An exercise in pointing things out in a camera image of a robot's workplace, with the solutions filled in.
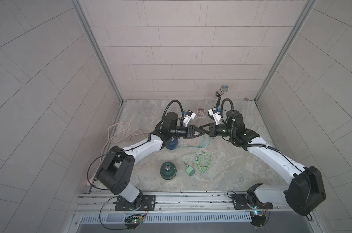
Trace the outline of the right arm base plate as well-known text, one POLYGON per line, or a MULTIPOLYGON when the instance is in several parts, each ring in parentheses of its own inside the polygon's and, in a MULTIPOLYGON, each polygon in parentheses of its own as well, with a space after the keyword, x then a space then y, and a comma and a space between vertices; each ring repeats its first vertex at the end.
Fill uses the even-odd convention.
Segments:
POLYGON ((235 210, 270 210, 272 203, 262 203, 257 198, 250 198, 248 194, 232 193, 228 195, 235 210))

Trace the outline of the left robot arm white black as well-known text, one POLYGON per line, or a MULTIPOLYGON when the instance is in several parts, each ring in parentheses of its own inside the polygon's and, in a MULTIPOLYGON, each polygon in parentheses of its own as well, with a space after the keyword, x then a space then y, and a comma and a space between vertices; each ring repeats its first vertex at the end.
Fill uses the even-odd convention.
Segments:
POLYGON ((113 146, 103 155, 104 160, 94 178, 112 194, 124 198, 132 205, 132 209, 137 209, 141 205, 143 193, 130 183, 135 163, 163 149, 173 138, 192 139, 204 135, 197 126, 189 124, 195 117, 194 112, 183 111, 180 101, 172 100, 163 112, 160 122, 143 141, 125 148, 113 146))

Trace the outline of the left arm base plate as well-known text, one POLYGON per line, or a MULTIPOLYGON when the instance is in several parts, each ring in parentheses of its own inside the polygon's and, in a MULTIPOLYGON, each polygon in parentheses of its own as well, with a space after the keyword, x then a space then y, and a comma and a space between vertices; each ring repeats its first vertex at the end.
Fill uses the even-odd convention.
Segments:
POLYGON ((154 211, 156 195, 143 195, 130 203, 125 198, 119 196, 115 202, 115 211, 154 211))

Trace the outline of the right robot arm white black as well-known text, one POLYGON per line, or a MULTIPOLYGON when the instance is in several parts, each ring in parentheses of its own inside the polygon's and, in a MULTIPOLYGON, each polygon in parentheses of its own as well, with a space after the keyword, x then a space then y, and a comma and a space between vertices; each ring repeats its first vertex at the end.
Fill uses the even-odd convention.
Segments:
POLYGON ((228 137, 233 146, 257 156, 275 170, 287 186, 270 186, 257 183, 247 190, 244 201, 252 209, 267 203, 289 206, 301 216, 307 216, 326 199, 321 172, 314 166, 306 167, 272 147, 258 133, 247 129, 242 114, 231 109, 208 110, 214 123, 205 131, 210 137, 228 137))

